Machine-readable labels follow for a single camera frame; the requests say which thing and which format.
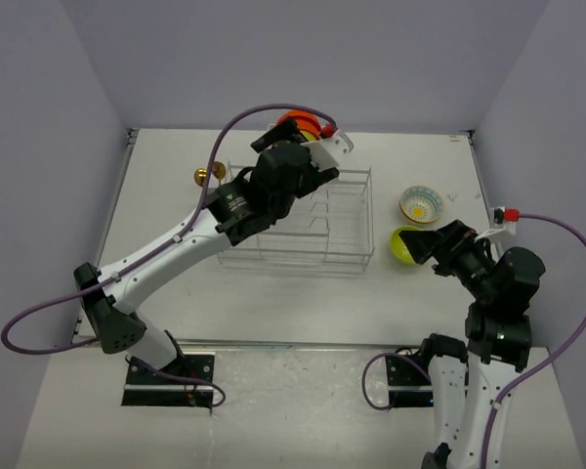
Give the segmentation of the orange bowl front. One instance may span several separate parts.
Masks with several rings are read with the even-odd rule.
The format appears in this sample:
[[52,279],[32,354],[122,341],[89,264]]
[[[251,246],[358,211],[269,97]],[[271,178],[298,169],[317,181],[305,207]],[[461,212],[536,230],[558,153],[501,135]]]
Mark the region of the orange bowl front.
[[293,116],[292,119],[295,121],[298,130],[301,128],[305,128],[305,129],[313,128],[320,135],[320,139],[321,139],[321,125],[316,119],[309,118],[307,116],[302,116],[302,115]]

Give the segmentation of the lime green bowl front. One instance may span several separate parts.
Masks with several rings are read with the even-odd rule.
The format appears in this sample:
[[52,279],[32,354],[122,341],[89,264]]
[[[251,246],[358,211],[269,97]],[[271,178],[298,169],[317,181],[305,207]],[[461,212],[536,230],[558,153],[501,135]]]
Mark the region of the lime green bowl front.
[[419,228],[414,226],[401,226],[396,229],[390,238],[390,249],[393,255],[401,261],[405,265],[416,265],[415,260],[413,259],[412,255],[410,254],[408,248],[406,247],[404,241],[401,239],[400,235],[406,232],[418,232]]

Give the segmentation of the lime green bowl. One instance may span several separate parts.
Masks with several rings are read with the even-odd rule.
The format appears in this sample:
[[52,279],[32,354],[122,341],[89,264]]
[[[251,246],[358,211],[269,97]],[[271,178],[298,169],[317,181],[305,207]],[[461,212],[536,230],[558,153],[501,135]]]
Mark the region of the lime green bowl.
[[404,241],[401,239],[400,235],[406,232],[418,232],[419,228],[414,226],[401,226],[396,229],[390,238],[390,249],[393,255],[401,261],[405,265],[416,265],[415,260],[413,259],[412,255],[410,254],[408,248],[406,247]]
[[299,132],[307,142],[314,142],[320,139],[320,135],[313,128],[301,128],[299,129]]

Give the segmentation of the blue patterned yellow bowl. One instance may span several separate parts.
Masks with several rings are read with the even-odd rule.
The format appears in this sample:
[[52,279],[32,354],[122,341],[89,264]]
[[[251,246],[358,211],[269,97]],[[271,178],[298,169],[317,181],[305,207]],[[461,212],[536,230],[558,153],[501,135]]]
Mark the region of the blue patterned yellow bowl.
[[412,186],[404,190],[398,206],[407,220],[420,225],[438,222],[444,211],[440,194],[426,186]]

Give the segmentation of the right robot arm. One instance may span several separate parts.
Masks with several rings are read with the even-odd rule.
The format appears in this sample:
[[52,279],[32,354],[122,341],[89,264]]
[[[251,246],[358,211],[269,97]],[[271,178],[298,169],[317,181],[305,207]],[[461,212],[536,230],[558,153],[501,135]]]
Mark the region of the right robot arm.
[[532,251],[514,247],[493,258],[490,235],[460,221],[438,230],[400,233],[419,265],[435,260],[441,277],[456,277],[473,296],[464,340],[432,334],[416,360],[433,386],[436,448],[424,468],[498,468],[513,399],[532,347],[526,311],[546,268]]

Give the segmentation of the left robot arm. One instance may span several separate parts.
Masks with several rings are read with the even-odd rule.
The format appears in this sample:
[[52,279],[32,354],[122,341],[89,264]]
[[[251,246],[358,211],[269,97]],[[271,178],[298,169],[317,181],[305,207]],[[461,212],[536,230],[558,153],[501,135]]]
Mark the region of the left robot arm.
[[74,272],[82,309],[104,353],[128,353],[171,384],[184,370],[172,334],[140,314],[145,300],[201,261],[287,217],[294,202],[338,178],[338,157],[352,142],[325,129],[313,141],[288,117],[251,145],[256,163],[209,192],[180,224],[112,264]]

